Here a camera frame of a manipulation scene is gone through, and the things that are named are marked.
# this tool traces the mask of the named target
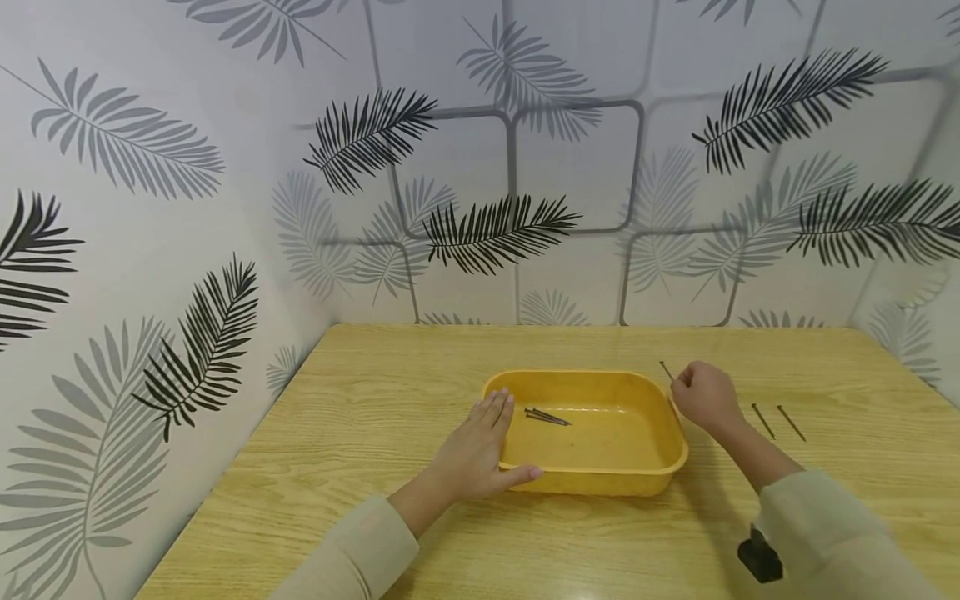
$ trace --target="beige sleeve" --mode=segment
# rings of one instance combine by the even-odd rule
[[[943,597],[883,524],[825,473],[800,472],[764,488],[757,525],[806,598]]]
[[[376,600],[420,546],[394,507],[375,496],[330,529],[271,600]]]

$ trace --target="gray palm leaf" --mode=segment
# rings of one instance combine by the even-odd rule
[[[483,46],[467,50],[457,64],[463,63],[469,78],[492,92],[497,105],[517,111],[520,123],[536,132],[545,125],[550,137],[568,141],[579,141],[588,134],[587,127],[600,123],[602,111],[588,105],[594,89],[587,87],[587,76],[546,54],[550,45],[542,37],[525,36],[526,26],[515,21],[504,24],[501,32],[496,15],[490,39],[469,21],[467,25]]]
[[[586,325],[587,315],[577,310],[577,303],[560,290],[529,292],[520,301],[520,324]]]
[[[723,228],[717,229],[690,257],[688,276],[707,276],[694,300],[715,277],[720,290],[729,282],[755,277],[760,269],[783,258],[799,230],[800,208],[830,189],[843,189],[856,178],[852,162],[840,156],[817,155],[800,163],[796,171],[787,167],[775,188],[770,181],[756,187],[735,212],[724,211]]]
[[[403,4],[407,0],[377,0],[380,4],[392,5],[392,4]],[[344,7],[350,3],[350,0],[340,0],[340,4],[337,5],[337,12],[340,12]]]
[[[927,356],[930,322],[923,311],[881,302],[867,325],[871,335],[888,352],[931,388],[940,381],[937,361]]]
[[[0,494],[0,505],[26,512],[0,523],[23,536],[3,552],[23,557],[11,569],[23,576],[14,595],[38,598],[56,586],[51,597],[61,597],[84,558],[106,598],[89,546],[132,543],[114,532],[148,510],[151,484],[166,467],[162,423],[132,398],[144,393],[144,367],[165,335],[154,319],[144,319],[133,340],[126,322],[119,336],[105,327],[103,343],[90,339],[88,358],[74,354],[77,376],[53,377],[69,407],[36,409],[37,422],[18,427],[35,445],[10,450],[20,462],[9,468],[27,477]]]
[[[186,18],[209,25],[220,25],[220,41],[230,41],[231,48],[242,48],[259,42],[260,60],[274,53],[274,64],[293,47],[300,66],[303,46],[300,32],[313,37],[343,60],[347,58],[303,23],[303,19],[326,12],[333,0],[167,0],[171,4],[185,4]]]
[[[446,313],[428,313],[423,315],[423,322],[431,325],[482,325],[479,319],[470,317],[465,321],[457,313],[447,316]]]
[[[666,276],[684,274],[693,252],[693,236],[637,234],[689,227],[698,183],[693,158],[688,149],[672,146],[662,160],[652,154],[649,161],[644,158],[640,162],[634,212],[619,243],[623,255],[630,251],[629,279],[636,292],[647,290],[659,280],[669,294]],[[626,218],[627,209],[626,205],[621,207],[621,217]]]
[[[291,171],[274,188],[274,221],[280,226],[280,246],[290,270],[314,296],[326,300],[335,287],[352,298],[344,286],[353,266],[350,246],[339,241],[330,200],[321,196],[312,175]]]
[[[297,348],[296,346],[284,346],[274,355],[274,362],[267,365],[267,388],[273,394],[274,401],[290,384],[303,361],[309,355],[309,348]]]
[[[370,227],[363,228],[364,238],[371,243],[360,250],[354,265],[353,280],[376,285],[374,304],[381,286],[396,298],[397,290],[409,290],[410,281],[426,273],[430,256],[429,240],[418,239],[426,235],[423,221],[436,208],[457,207],[453,190],[446,185],[438,186],[435,190],[434,185],[433,180],[420,177],[403,186],[401,201],[404,216],[417,237],[411,237],[403,229],[399,212],[392,202],[382,204],[373,215]]]
[[[688,0],[677,0],[677,4],[681,4],[682,2],[688,2]],[[727,14],[727,12],[729,12],[730,9],[736,6],[736,3],[738,2],[738,0],[708,0],[707,5],[704,7],[704,11],[700,13],[700,16],[703,16],[708,12],[712,11],[717,6],[719,6],[721,2],[723,3],[723,6],[720,7],[720,10],[717,11],[716,16],[713,17],[714,21],[719,21],[721,18],[723,18],[723,16]],[[756,0],[746,0],[743,3],[744,4],[744,7],[743,7],[743,24],[744,25],[750,22],[750,15],[754,13],[755,2]],[[786,0],[786,3],[789,4],[790,8],[792,8],[794,12],[796,12],[797,14],[803,14],[802,12],[800,12],[800,7],[797,6],[797,3],[795,0]]]
[[[790,318],[790,313],[783,311],[778,316],[776,311],[757,310],[750,311],[750,315],[745,319],[740,317],[740,322],[748,327],[823,327],[823,321],[817,321],[815,317],[801,316],[798,320]]]
[[[3,592],[3,600],[23,600],[30,597],[30,587],[26,587],[21,593],[14,593],[18,585],[16,584],[16,572],[10,578],[7,589]]]
[[[131,192],[139,186],[170,199],[179,191],[193,200],[217,191],[224,160],[196,127],[138,106],[139,96],[125,87],[94,90],[97,73],[80,82],[74,68],[59,84],[43,60],[39,63],[53,97],[40,93],[57,107],[34,113],[34,136],[45,125],[48,140],[59,137],[62,155],[73,147],[81,164],[88,157],[94,172],[102,168],[114,185],[119,177]]]

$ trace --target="tray rim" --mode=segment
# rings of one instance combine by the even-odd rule
[[[670,465],[669,467],[664,468],[579,468],[579,467],[564,467],[564,468],[544,468],[543,473],[587,473],[587,474],[596,474],[596,475],[672,475],[673,473],[680,470],[685,464],[687,458],[690,455],[690,443],[686,438],[684,432],[684,425],[680,421],[680,413],[677,411],[677,406],[673,403],[673,398],[663,390],[663,387],[651,379],[650,377],[643,375],[634,371],[623,371],[619,369],[509,369],[507,371],[501,371],[495,373],[487,379],[483,384],[481,389],[480,397],[486,395],[487,388],[490,387],[490,384],[499,376],[505,375],[512,372],[588,372],[588,373],[608,373],[608,374],[619,374],[619,375],[632,375],[634,377],[639,377],[640,379],[646,379],[657,388],[660,393],[663,395],[663,398],[666,399],[667,404],[670,405],[670,413],[673,415],[674,422],[677,423],[677,429],[680,431],[680,439],[682,441],[680,457],[677,461]],[[512,463],[505,463],[504,461],[499,461],[501,469],[509,470],[511,468],[517,468],[519,465],[514,465]]]

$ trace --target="wooden table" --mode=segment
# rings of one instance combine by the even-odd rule
[[[960,597],[960,416],[863,333],[341,324],[138,598],[266,598],[337,519],[426,465],[493,373],[619,369],[665,384],[659,360],[679,371],[693,359],[729,371],[748,419],[761,427],[756,403],[777,444],[842,481]],[[456,507],[387,597],[795,597],[738,562],[756,498],[718,446],[692,426],[687,435],[689,462],[654,498],[507,493]]]

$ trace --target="wallpaper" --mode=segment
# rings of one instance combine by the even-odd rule
[[[8,0],[0,593],[132,598],[325,330],[854,326],[960,403],[960,5]]]

